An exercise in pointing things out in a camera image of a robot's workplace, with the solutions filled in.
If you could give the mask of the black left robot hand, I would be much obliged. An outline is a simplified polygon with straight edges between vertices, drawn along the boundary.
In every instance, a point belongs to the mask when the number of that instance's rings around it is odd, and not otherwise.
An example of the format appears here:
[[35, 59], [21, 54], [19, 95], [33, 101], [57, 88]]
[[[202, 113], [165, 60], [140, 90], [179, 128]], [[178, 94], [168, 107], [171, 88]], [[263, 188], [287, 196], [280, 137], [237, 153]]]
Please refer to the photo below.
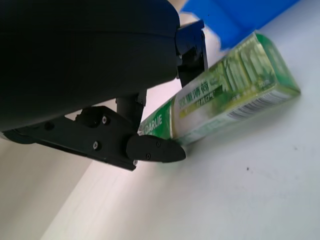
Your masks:
[[208, 67], [204, 26], [167, 0], [1, 1], [1, 138], [130, 171], [184, 160], [138, 128], [148, 89]]

